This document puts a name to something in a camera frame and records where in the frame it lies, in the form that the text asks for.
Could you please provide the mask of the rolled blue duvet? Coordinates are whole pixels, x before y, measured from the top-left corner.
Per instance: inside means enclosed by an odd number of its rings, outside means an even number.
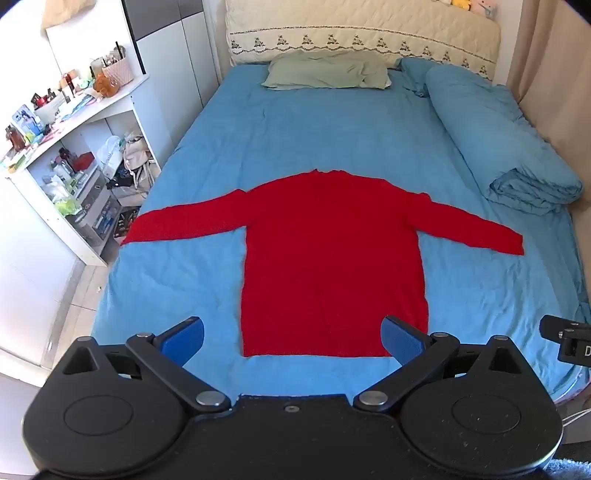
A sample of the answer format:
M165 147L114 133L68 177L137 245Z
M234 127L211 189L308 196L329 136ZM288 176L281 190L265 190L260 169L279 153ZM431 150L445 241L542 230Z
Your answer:
M579 200L583 182L525 118L512 93L472 71L405 58L405 87L430 100L481 194L544 215Z

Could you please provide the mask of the green pillow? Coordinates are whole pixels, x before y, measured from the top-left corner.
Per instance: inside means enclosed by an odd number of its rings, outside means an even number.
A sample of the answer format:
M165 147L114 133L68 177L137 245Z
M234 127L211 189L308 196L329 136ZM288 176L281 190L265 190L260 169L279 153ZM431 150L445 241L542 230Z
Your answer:
M386 90L391 84L387 65L377 54L353 50L281 54L270 62L263 81L263 87L273 90Z

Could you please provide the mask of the white shelf unit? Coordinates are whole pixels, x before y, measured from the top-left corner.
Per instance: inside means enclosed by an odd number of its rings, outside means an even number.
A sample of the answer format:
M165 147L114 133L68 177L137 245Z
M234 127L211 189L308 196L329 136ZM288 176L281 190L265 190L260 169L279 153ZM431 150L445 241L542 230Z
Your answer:
M122 86L110 98L91 88L63 98L45 133L3 166L11 184L58 238L87 266L103 266L103 251L127 206L143 203L147 192L136 190L122 162L112 180L97 162L99 148L110 136L145 138L152 155L154 182L161 172L148 143L157 102L149 76ZM71 160L85 152L95 159L75 172Z

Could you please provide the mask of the pink plush toy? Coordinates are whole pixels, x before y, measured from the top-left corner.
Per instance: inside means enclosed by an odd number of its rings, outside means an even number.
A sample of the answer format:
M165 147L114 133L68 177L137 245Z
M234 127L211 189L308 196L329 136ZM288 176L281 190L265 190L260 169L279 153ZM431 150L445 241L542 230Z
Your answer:
M488 19L494 19L496 15L497 4L494 0L472 0L471 11L477 15Z

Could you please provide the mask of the pink basket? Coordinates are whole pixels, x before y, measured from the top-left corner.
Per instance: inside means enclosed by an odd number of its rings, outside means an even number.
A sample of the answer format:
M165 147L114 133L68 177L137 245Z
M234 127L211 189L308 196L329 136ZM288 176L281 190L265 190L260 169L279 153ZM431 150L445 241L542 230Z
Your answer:
M107 65L103 68L102 72L110 80L114 80L120 87L129 84L133 79L134 75L127 58Z

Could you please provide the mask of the cream quilted headboard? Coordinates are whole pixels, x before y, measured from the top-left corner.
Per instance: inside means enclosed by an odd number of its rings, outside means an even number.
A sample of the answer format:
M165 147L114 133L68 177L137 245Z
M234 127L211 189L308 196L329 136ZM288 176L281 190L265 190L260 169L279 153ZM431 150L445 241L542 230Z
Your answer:
M270 62L291 51L374 52L394 68L405 57L494 77L499 25L441 1L228 1L230 63Z

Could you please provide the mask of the beige hanging bag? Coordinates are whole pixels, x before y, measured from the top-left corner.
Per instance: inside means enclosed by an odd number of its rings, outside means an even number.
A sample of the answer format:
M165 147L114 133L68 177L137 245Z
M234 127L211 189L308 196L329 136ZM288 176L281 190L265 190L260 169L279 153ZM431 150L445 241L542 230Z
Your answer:
M86 0L46 0L44 13L41 23L41 29L60 25L81 11L92 8L94 1Z

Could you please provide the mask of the red long-sleeve sweater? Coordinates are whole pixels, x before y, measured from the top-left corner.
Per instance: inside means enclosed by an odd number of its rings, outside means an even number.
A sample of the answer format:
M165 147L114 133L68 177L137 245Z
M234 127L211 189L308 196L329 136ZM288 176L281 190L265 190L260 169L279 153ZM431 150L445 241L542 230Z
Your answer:
M421 234L522 255L514 230L383 179L311 171L141 214L130 243L245 230L242 353L382 357L381 323L426 332Z

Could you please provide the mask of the white grey wardrobe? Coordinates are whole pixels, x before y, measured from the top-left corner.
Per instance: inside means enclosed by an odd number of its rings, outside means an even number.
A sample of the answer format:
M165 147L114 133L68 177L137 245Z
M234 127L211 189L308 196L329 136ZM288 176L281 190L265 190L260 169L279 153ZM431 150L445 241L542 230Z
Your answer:
M122 3L142 72L157 102L148 143L164 165L218 88L201 1Z

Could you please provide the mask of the beige handbag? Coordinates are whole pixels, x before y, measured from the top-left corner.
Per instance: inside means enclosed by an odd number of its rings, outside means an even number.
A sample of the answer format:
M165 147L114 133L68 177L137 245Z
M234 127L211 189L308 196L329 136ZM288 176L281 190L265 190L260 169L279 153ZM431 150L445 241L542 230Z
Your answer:
M122 158L135 189L147 192L153 185L154 177L151 170L153 158L145 138L140 135L128 135L125 138Z

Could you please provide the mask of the white plastic bag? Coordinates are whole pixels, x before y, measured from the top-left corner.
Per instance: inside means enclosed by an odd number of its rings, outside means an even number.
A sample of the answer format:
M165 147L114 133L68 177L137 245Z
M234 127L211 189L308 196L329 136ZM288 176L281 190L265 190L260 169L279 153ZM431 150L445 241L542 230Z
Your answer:
M122 162L124 140L118 136L110 136L99 148L96 159L103 175L112 180Z

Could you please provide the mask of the yellow plush toy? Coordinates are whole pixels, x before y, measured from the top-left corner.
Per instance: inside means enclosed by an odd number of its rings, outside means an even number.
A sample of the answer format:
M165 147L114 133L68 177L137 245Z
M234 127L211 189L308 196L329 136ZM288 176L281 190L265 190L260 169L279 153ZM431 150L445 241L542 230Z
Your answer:
M452 5L470 11L472 2L471 0L452 0Z

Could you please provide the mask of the red box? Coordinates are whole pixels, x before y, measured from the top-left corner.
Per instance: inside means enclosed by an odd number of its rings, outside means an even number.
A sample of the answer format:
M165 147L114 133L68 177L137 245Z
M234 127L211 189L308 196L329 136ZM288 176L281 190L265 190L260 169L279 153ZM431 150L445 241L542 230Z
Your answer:
M92 152L85 152L71 160L71 166L75 172L85 171L94 161Z

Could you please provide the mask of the blue white box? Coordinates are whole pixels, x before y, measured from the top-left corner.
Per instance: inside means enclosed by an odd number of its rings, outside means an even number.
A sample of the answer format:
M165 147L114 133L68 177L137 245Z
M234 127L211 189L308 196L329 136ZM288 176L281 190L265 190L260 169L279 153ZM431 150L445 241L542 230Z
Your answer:
M19 107L12 115L12 122L29 142L42 135L45 129L40 119L26 105Z

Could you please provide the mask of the brown bottle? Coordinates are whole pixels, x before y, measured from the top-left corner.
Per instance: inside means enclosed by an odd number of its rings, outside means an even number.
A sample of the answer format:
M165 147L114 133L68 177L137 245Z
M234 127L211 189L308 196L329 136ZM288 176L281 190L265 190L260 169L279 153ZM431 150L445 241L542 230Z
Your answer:
M6 132L6 139L11 142L12 149L15 152L20 152L26 148L26 144L24 138L20 134L20 132L15 129L12 125L9 125L5 129Z

